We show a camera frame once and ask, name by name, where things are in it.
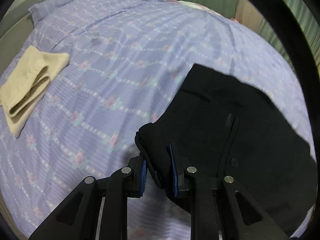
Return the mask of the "black pants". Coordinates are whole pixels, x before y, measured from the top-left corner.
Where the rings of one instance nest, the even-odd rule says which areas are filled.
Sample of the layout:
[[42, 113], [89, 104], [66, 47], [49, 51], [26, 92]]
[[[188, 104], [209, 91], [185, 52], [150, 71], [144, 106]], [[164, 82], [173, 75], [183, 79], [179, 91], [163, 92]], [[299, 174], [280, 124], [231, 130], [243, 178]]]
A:
[[135, 143], [156, 185], [173, 193], [171, 143], [208, 176], [233, 177], [287, 234], [299, 239], [316, 201], [318, 174], [310, 145], [260, 90], [195, 64], [157, 121]]

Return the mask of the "purple floral bed cover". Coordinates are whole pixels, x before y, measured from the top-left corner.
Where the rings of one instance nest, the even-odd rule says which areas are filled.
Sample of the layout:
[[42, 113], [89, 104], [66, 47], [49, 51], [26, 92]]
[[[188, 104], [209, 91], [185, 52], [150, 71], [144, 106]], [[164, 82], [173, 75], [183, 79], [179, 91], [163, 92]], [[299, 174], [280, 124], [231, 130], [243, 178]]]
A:
[[291, 149], [254, 163], [249, 182], [290, 236], [300, 235], [316, 199], [315, 151], [301, 87], [287, 61], [242, 24], [167, 0], [46, 0], [31, 32], [1, 41], [1, 83], [29, 46], [67, 53], [69, 64], [32, 110], [20, 135], [1, 115], [5, 216], [29, 237], [81, 179], [110, 175], [138, 150], [137, 130], [164, 113], [194, 63], [252, 85], [284, 115]]

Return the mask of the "folded beige cloth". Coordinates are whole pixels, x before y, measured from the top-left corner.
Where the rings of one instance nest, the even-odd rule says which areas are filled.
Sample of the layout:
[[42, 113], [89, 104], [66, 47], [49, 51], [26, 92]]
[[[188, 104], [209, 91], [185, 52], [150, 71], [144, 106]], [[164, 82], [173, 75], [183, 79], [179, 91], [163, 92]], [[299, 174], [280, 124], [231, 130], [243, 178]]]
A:
[[69, 63], [67, 53], [47, 53], [29, 46], [1, 87], [1, 106], [11, 134], [19, 137], [46, 90]]

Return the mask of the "green curtain right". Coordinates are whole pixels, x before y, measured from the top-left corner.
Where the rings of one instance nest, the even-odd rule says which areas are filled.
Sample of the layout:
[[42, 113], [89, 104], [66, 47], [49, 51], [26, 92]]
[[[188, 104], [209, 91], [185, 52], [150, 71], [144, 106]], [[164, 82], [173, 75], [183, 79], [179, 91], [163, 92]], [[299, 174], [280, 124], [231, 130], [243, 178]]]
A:
[[[311, 11], [303, 0], [283, 0], [295, 16], [301, 30], [303, 31], [308, 45], [315, 59], [316, 66], [319, 67], [319, 25], [313, 17]], [[273, 31], [266, 20], [262, 20], [258, 34], [264, 38], [282, 57], [292, 64], [287, 52], [285, 51], [280, 39]]]

